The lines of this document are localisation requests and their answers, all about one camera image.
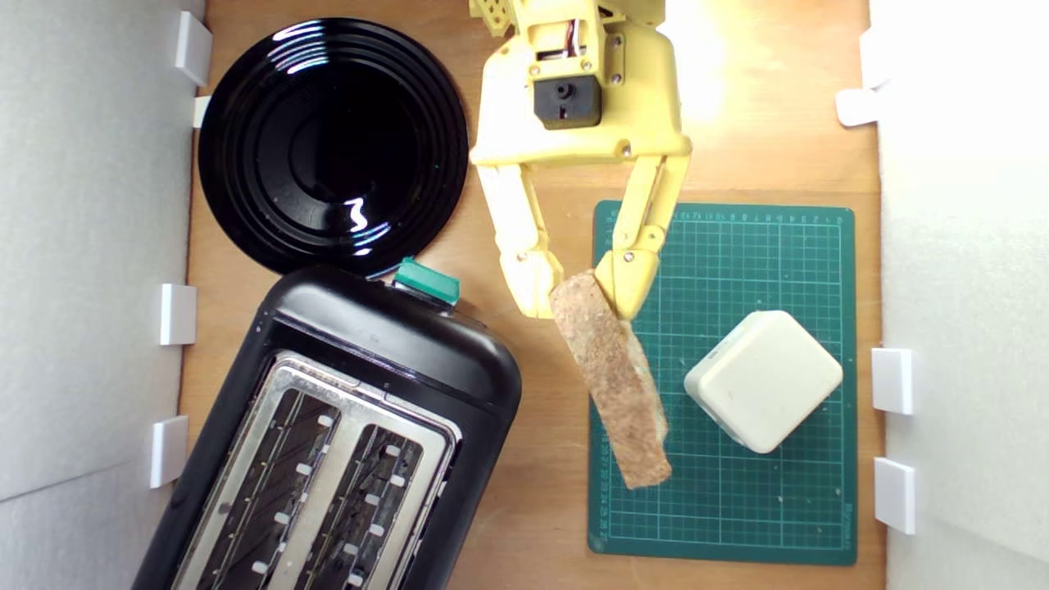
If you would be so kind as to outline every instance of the white wall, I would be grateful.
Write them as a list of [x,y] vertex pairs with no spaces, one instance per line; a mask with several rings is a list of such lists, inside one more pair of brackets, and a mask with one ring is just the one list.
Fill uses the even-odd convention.
[[915,355],[917,534],[889,587],[1049,588],[1049,19],[1045,2],[872,0],[884,343]]
[[0,588],[127,587],[170,493],[148,443],[181,361],[157,333],[186,275],[184,7],[0,1]]

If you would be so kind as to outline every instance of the grid lines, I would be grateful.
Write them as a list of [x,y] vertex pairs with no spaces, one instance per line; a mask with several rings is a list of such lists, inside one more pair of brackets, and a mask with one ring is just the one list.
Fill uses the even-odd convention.
[[[595,258],[618,202],[595,210]],[[670,424],[673,467],[627,490],[591,412],[595,551],[813,564],[855,562],[853,216],[847,209],[683,204],[634,321]],[[755,310],[786,310],[844,368],[840,387],[773,452],[733,442],[684,392],[684,376]]]

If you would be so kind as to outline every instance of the black plate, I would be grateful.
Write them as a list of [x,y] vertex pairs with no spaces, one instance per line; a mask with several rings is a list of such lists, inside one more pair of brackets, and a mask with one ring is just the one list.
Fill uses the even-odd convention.
[[222,77],[199,168],[219,226],[279,273],[326,262],[361,276],[418,253],[466,178],[466,118],[412,39],[321,19],[255,44]]

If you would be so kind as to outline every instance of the slice of bread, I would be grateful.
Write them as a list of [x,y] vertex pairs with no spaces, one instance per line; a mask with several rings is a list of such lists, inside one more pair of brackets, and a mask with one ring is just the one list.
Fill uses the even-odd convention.
[[550,296],[554,321],[583,372],[627,488],[670,477],[663,451],[667,424],[641,342],[604,298],[594,271]]

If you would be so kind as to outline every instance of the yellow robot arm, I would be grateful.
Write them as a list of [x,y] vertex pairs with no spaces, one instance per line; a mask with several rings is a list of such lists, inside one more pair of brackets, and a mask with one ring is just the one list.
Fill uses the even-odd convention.
[[655,26],[663,2],[471,0],[493,35],[514,35],[485,64],[477,167],[507,285],[521,313],[549,318],[563,278],[530,172],[634,163],[598,282],[624,319],[659,267],[691,153],[681,132],[673,48]]

